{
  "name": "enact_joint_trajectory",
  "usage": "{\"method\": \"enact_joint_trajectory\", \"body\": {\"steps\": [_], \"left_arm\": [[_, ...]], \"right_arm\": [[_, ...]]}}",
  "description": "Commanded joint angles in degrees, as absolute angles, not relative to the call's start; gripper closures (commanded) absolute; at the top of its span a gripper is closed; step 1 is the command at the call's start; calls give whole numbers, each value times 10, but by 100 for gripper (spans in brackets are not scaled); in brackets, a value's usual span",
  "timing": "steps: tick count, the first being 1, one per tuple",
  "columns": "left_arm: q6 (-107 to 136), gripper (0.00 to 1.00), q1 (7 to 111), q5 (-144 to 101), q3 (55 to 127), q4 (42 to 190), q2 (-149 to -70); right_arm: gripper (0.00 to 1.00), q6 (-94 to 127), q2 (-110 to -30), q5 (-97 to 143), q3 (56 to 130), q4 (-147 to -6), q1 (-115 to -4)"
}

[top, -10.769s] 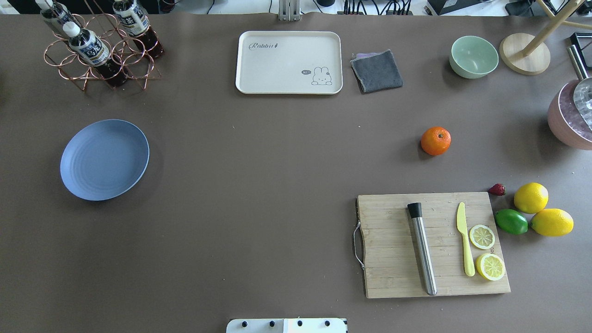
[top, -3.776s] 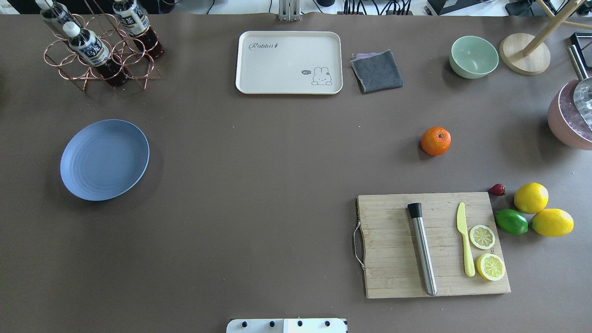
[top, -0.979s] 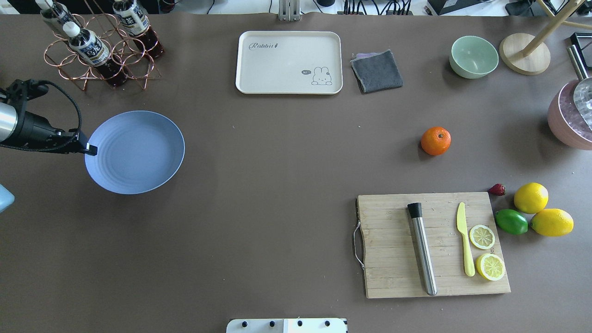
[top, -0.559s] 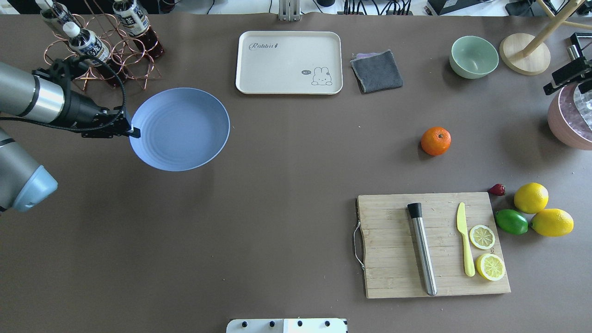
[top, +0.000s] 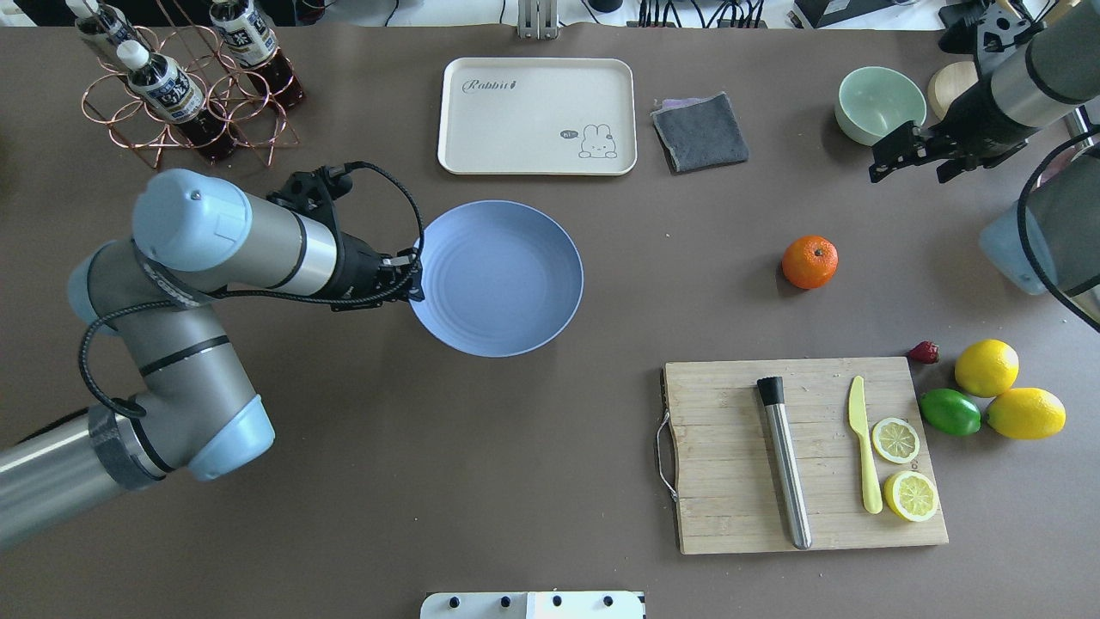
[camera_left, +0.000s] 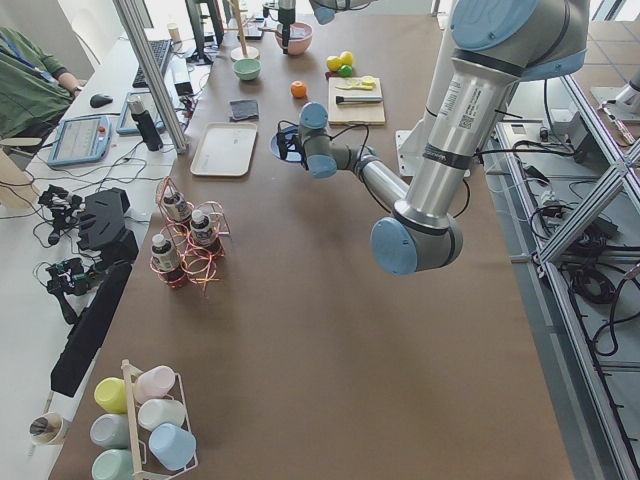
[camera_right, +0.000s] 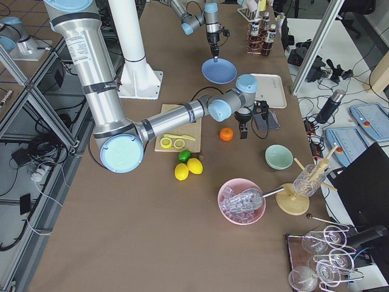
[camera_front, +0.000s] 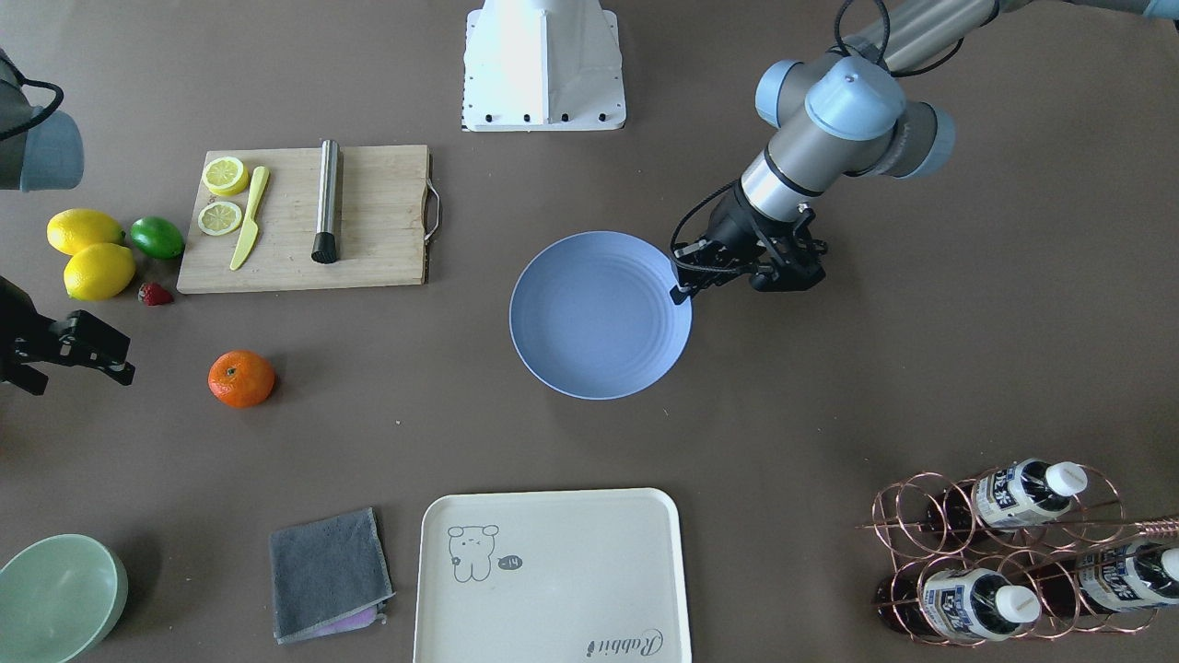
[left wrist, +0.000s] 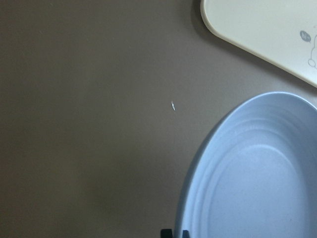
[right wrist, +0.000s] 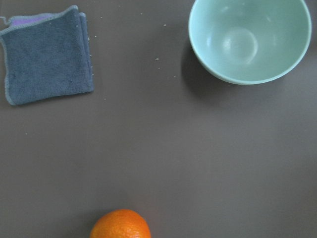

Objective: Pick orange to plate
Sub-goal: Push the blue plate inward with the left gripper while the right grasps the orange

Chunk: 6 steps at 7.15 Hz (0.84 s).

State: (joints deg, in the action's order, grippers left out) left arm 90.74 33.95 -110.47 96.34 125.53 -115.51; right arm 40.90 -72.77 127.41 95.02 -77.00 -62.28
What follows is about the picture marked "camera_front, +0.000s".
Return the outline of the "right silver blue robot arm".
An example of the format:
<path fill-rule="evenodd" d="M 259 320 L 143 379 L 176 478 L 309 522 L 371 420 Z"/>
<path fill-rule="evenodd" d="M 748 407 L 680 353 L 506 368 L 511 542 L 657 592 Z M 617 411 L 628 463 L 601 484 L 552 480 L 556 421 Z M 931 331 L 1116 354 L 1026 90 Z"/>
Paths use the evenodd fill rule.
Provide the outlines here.
<path fill-rule="evenodd" d="M 68 190 L 83 178 L 83 139 L 75 119 L 60 109 L 61 87 L 24 73 L 1 54 L 1 186 L 12 192 Z M 1 285 L 1 381 L 42 395 L 48 378 L 35 365 L 85 366 L 130 386 L 130 340 L 83 310 L 66 319 L 40 314 L 29 294 Z"/>

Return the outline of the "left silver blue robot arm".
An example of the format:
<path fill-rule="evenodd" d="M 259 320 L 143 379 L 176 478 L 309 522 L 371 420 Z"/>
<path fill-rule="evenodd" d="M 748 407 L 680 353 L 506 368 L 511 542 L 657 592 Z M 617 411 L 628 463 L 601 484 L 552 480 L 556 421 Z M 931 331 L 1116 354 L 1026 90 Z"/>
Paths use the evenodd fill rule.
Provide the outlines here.
<path fill-rule="evenodd" d="M 710 223 L 694 242 L 673 238 L 674 306 L 742 275 L 758 291 L 804 291 L 825 277 L 828 244 L 814 238 L 814 201 L 839 178 L 926 177 L 949 159 L 956 127 L 946 110 L 911 101 L 900 80 L 948 63 L 964 35 L 1020 1 L 877 4 L 880 20 L 812 63 L 783 60 L 755 88 L 755 109 L 775 134 L 740 177 L 705 197 Z"/>

